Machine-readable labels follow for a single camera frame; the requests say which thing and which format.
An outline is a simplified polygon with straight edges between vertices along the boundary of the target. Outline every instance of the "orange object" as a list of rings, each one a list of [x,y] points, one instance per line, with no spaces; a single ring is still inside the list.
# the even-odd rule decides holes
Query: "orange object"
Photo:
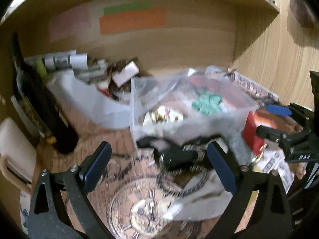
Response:
[[[260,155],[260,149],[264,145],[265,139],[257,136],[256,130],[257,126],[255,124],[253,114],[249,112],[246,125],[241,135],[253,153],[255,155]]]
[[[101,34],[144,28],[163,28],[166,24],[166,12],[163,9],[149,9],[116,13],[100,18],[99,23]]]

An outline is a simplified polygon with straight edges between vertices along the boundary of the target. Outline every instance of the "dark bottle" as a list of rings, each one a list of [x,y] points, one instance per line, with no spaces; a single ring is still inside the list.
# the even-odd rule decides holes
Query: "dark bottle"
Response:
[[[9,53],[15,68],[13,93],[21,108],[37,126],[41,136],[58,152],[73,152],[79,140],[78,134],[63,116],[41,77],[24,62],[16,32],[12,35]]]

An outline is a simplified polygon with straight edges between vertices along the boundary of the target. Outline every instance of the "green sticky note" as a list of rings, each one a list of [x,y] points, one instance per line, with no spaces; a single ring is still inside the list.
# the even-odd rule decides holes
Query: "green sticky note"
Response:
[[[122,3],[120,5],[108,6],[103,9],[104,16],[128,11],[139,11],[152,9],[152,5],[147,1],[133,3]]]

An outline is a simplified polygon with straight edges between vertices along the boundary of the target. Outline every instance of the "clock face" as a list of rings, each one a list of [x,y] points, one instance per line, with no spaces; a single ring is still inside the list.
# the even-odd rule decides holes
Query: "clock face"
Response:
[[[180,191],[167,181],[170,190]],[[132,181],[114,195],[108,206],[108,224],[117,239],[188,239],[196,238],[198,222],[178,222],[162,219],[174,200],[157,187],[156,178]]]

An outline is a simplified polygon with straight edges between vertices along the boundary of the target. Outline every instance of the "orange sticky note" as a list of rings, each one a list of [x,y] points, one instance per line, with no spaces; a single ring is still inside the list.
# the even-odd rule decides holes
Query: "orange sticky note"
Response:
[[[144,28],[163,28],[166,23],[166,12],[163,9],[149,9],[116,13],[100,18],[99,23],[101,34]]]

